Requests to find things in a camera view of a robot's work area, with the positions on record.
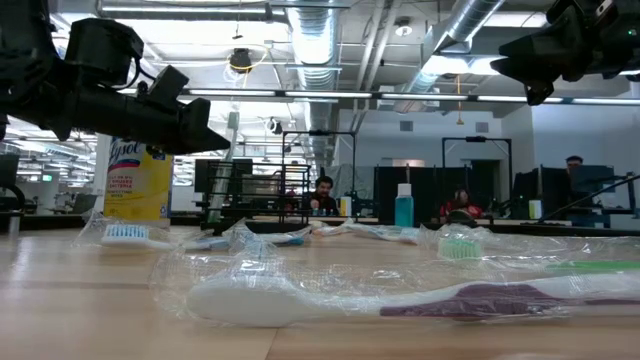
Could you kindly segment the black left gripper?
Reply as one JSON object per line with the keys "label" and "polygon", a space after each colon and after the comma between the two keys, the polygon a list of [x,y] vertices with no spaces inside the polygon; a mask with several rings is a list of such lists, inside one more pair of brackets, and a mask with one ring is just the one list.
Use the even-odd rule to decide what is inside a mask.
{"label": "black left gripper", "polygon": [[203,99],[184,104],[150,95],[132,97],[84,89],[64,97],[54,133],[66,140],[74,128],[92,130],[168,149],[169,154],[229,149],[230,142],[208,128],[209,109],[209,102]]}

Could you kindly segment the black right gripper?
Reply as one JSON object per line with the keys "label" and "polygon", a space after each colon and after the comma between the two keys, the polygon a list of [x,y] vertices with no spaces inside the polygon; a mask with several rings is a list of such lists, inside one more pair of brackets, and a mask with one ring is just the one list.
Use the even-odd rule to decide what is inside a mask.
{"label": "black right gripper", "polygon": [[526,82],[528,104],[540,105],[554,92],[558,78],[576,82],[590,67],[602,67],[604,52],[597,35],[572,18],[564,18],[501,45],[499,54],[504,57],[490,66],[501,75]]}

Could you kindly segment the blue white toothbrush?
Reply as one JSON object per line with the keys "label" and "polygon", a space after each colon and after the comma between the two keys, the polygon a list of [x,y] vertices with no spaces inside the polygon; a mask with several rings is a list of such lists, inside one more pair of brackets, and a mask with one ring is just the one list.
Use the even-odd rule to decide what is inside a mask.
{"label": "blue white toothbrush", "polygon": [[102,247],[119,250],[171,252],[271,250],[278,246],[301,246],[312,233],[312,226],[285,233],[254,233],[244,219],[216,235],[213,230],[192,234],[171,234],[168,230],[142,223],[127,222],[92,212],[84,228],[72,242],[74,247]]}
{"label": "blue white toothbrush", "polygon": [[341,225],[346,231],[356,236],[383,240],[388,242],[408,243],[416,245],[421,240],[418,228],[391,225],[367,225],[347,221]]}

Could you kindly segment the green white toothbrush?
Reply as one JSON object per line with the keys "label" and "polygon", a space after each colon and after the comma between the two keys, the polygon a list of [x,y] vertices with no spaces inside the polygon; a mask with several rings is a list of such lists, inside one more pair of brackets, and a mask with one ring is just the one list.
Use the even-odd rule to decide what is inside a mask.
{"label": "green white toothbrush", "polygon": [[437,257],[504,269],[553,274],[640,273],[640,238],[561,237],[498,234],[499,240],[478,243],[441,240],[424,244]]}

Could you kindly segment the yellow Lysol wipes canister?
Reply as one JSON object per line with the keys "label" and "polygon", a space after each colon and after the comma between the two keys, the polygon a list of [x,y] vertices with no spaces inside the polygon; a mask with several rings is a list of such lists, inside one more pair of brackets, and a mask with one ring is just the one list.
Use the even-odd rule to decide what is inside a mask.
{"label": "yellow Lysol wipes canister", "polygon": [[110,143],[103,213],[121,220],[170,224],[173,156],[114,137]]}

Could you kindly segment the long ceiling light strip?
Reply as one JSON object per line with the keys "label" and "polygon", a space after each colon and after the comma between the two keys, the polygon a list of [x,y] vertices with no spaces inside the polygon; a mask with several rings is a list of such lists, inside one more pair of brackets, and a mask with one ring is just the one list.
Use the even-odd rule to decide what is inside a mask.
{"label": "long ceiling light strip", "polygon": [[[331,99],[331,100],[388,100],[388,101],[441,101],[472,103],[514,103],[527,104],[525,96],[474,95],[474,94],[416,94],[384,92],[340,92],[307,90],[250,90],[250,89],[186,89],[181,96],[208,96],[229,98],[292,98],[292,99]],[[588,97],[549,97],[543,105],[582,105],[582,106],[640,106],[640,98],[588,98]]]}

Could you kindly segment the dark computer monitor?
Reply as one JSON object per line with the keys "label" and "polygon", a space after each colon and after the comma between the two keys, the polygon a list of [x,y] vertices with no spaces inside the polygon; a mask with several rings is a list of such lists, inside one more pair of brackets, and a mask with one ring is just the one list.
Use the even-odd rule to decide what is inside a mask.
{"label": "dark computer monitor", "polygon": [[612,166],[580,165],[569,171],[571,188],[575,192],[593,193],[612,185],[616,175]]}

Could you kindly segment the grey laptop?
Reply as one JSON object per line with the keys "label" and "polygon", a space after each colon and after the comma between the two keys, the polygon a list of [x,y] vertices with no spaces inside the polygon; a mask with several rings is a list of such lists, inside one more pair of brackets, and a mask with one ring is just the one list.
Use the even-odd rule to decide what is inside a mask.
{"label": "grey laptop", "polygon": [[94,194],[77,194],[71,208],[70,214],[83,214],[91,211],[96,203],[97,196]]}

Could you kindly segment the purple white wrapped toothbrush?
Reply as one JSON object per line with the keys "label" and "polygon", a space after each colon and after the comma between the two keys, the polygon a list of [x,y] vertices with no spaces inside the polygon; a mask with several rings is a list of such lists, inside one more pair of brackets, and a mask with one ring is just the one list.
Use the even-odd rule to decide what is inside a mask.
{"label": "purple white wrapped toothbrush", "polygon": [[640,263],[557,256],[400,259],[175,251],[150,287],[159,307],[215,326],[282,327],[348,317],[493,321],[640,313]]}

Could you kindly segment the black partition panel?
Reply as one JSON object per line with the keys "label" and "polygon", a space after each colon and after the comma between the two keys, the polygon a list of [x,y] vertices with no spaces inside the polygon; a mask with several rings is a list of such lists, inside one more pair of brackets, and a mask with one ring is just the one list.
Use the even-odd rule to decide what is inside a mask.
{"label": "black partition panel", "polygon": [[[430,222],[440,218],[441,207],[452,202],[458,190],[466,190],[471,204],[487,212],[498,201],[498,171],[487,161],[473,166],[411,167],[409,183],[414,199],[414,220]],[[405,167],[376,167],[374,171],[374,202],[380,223],[395,221],[395,199],[398,185],[406,182]]]}

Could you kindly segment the silver ventilation duct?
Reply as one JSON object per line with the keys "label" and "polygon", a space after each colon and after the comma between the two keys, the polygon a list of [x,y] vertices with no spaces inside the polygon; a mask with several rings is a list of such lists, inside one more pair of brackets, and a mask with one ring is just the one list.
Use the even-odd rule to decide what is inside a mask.
{"label": "silver ventilation duct", "polygon": [[[337,84],[337,45],[339,10],[321,7],[292,7],[286,10],[291,25],[291,46],[298,71],[299,86],[308,91],[333,91]],[[308,130],[331,129],[333,105],[329,102],[305,104],[305,121]],[[330,165],[333,155],[332,138],[309,138],[311,155],[318,167]]]}
{"label": "silver ventilation duct", "polygon": [[457,0],[447,19],[429,27],[420,47],[421,65],[401,92],[427,94],[442,74],[451,73],[441,66],[446,63],[441,53],[469,54],[473,37],[504,2]]}

